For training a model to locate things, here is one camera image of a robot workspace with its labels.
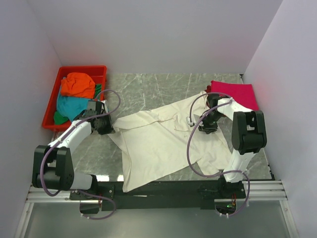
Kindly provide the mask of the white t shirt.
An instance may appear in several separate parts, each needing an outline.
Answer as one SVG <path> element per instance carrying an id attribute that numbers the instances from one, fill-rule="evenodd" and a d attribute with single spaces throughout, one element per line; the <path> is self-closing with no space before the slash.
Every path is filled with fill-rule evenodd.
<path id="1" fill-rule="evenodd" d="M 198 163 L 205 175 L 228 165 L 231 152 L 220 129 L 211 134 L 192 128 L 186 117 L 207 110 L 204 92 L 149 111 L 118 118 L 110 139 L 121 149 L 123 191 L 129 192 L 151 181 Z"/>

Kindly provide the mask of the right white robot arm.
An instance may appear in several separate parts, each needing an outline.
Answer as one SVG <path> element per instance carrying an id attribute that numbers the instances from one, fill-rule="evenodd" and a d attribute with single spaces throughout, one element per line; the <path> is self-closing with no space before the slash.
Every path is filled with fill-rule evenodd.
<path id="1" fill-rule="evenodd" d="M 206 134 L 216 132 L 217 122 L 222 116 L 232 121 L 233 152 L 228 166 L 223 170 L 225 181 L 217 186 L 218 194 L 228 198 L 235 191 L 233 183 L 243 179 L 242 173 L 251 159 L 267 144 L 264 114 L 239 104 L 233 98 L 214 93 L 207 96 L 207 106 L 213 111 L 204 117 L 199 131 Z"/>

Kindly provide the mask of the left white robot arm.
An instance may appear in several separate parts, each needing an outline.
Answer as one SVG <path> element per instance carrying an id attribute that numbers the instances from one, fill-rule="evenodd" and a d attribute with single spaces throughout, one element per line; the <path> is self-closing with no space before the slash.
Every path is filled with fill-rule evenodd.
<path id="1" fill-rule="evenodd" d="M 71 126 L 48 145 L 34 151 L 32 185 L 46 190 L 81 190 L 87 199 L 98 196 L 96 176 L 75 172 L 72 153 L 92 132 L 100 135 L 114 132 L 106 101 L 89 100 Z"/>

